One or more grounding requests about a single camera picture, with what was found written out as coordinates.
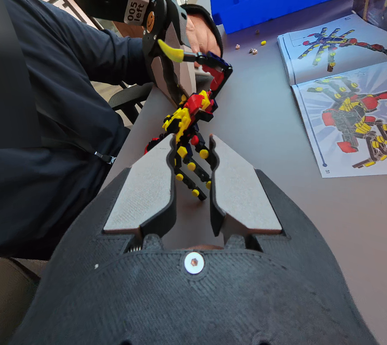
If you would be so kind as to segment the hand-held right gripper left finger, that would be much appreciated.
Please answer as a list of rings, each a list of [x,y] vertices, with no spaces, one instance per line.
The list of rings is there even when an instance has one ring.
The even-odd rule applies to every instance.
[[[177,220],[176,136],[170,134],[129,169],[104,226],[105,233],[166,235]]]

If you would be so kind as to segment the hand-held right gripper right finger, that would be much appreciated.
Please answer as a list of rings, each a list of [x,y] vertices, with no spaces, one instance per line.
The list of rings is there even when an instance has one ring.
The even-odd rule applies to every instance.
[[[209,146],[214,235],[280,234],[282,226],[253,165],[214,134]]]

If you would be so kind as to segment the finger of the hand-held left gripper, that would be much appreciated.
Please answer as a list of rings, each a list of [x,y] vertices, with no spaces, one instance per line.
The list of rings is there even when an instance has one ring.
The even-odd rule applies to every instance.
[[[187,20],[180,20],[180,33],[177,33],[173,23],[170,23],[164,42],[174,49],[183,49],[185,52],[192,53],[186,36],[186,23]],[[172,82],[172,85],[168,86],[168,91],[173,102],[179,104],[182,95],[189,97],[197,91],[194,64],[172,62]]]
[[[157,87],[178,108],[181,102],[182,88],[180,83],[179,68],[160,49],[154,50],[154,58],[151,62],[151,70]]]

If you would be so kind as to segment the red yellow black lego scorpion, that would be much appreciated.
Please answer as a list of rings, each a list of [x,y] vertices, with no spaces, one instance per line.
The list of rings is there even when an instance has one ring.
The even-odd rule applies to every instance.
[[[165,133],[158,138],[153,138],[146,146],[144,154],[155,148],[169,134],[176,135],[177,152],[175,154],[174,173],[178,181],[183,182],[192,192],[194,197],[200,201],[206,199],[204,192],[181,170],[184,163],[188,170],[194,172],[200,181],[210,189],[211,180],[207,172],[193,159],[191,146],[199,153],[202,159],[210,163],[209,150],[206,142],[199,132],[197,122],[202,120],[209,122],[214,117],[214,112],[218,108],[215,97],[220,92],[225,82],[233,72],[232,66],[218,57],[213,52],[202,54],[201,52],[189,53],[183,49],[175,49],[167,45],[163,40],[158,39],[158,44],[162,52],[173,62],[197,62],[204,66],[214,78],[208,91],[202,90],[200,93],[192,93],[189,97],[182,95],[178,104],[178,109],[164,119],[162,128]]]

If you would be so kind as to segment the person's left forearm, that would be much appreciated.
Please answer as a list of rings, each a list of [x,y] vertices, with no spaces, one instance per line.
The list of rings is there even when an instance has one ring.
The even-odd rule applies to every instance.
[[[118,85],[143,85],[151,81],[140,38],[118,37],[110,30],[99,31],[64,10],[45,3],[54,28],[80,63],[90,81]]]

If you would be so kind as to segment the lego instruction booklet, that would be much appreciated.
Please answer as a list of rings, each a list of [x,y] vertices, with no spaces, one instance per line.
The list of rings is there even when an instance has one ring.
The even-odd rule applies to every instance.
[[[278,45],[322,177],[386,175],[386,30],[350,14]]]

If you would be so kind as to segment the person's left hand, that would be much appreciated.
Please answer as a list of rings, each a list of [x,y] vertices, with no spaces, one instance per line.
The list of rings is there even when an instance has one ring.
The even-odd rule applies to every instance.
[[[215,35],[203,16],[199,14],[187,15],[186,36],[192,52],[206,54],[208,51],[211,51],[217,56],[222,57]]]

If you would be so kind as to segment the black office chair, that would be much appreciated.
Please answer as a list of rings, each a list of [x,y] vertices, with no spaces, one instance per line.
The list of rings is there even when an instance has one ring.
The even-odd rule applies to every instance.
[[[142,86],[133,85],[126,87],[123,90],[115,93],[109,99],[108,104],[114,111],[122,110],[124,115],[133,125],[139,115],[136,105],[138,105],[141,109],[143,108],[141,103],[146,101],[150,92],[152,91],[153,86],[154,83],[150,82]]]

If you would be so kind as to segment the person's dark jacket torso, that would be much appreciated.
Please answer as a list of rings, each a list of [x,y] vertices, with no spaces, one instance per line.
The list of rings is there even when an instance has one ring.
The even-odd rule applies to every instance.
[[[15,28],[44,138],[1,150],[1,257],[49,260],[93,200],[129,129],[94,90],[41,0],[3,0]]]

